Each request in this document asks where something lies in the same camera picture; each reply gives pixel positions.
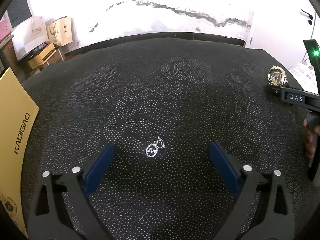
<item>black cable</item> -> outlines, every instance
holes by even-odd
[[[312,33],[311,33],[311,38],[310,38],[310,40],[312,39],[313,31],[315,30],[315,25],[316,25],[316,15],[317,15],[317,12],[315,12],[315,21],[314,21],[314,23],[313,23],[313,29],[312,29]],[[306,57],[306,55],[307,55],[307,51],[305,52],[305,54],[304,54],[304,56],[303,56],[302,61],[304,61],[304,58]]]

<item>blue gripper pad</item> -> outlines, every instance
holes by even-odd
[[[97,160],[93,163],[92,167],[86,173],[83,183],[84,188],[82,190],[83,195],[88,197],[90,194],[96,191],[104,174],[106,174],[110,164],[114,158],[114,145],[109,144],[100,153]]]
[[[227,160],[223,149],[221,149],[217,143],[212,142],[209,146],[209,156],[215,168],[219,170],[227,190],[232,194],[239,195],[241,193],[241,188],[238,183],[239,177]]]

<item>black baseboard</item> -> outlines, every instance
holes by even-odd
[[[234,44],[242,47],[244,46],[243,40],[226,37],[226,36],[214,35],[214,34],[187,33],[187,32],[146,33],[146,34],[125,36],[125,37],[115,38],[115,39],[106,40],[106,41],[100,41],[100,42],[90,44],[88,46],[67,52],[66,57],[85,54],[93,49],[103,49],[103,48],[115,46],[115,45],[129,42],[129,41],[139,41],[139,40],[147,40],[147,39],[154,39],[154,38],[179,38],[184,40],[195,40],[195,41],[217,41],[217,42],[223,42],[228,44]]]

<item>watch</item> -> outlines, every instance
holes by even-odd
[[[285,71],[277,66],[273,66],[268,73],[268,83],[276,87],[290,87],[285,75]]]

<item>pink box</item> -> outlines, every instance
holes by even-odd
[[[0,21],[0,42],[10,34],[9,19],[4,18]]]

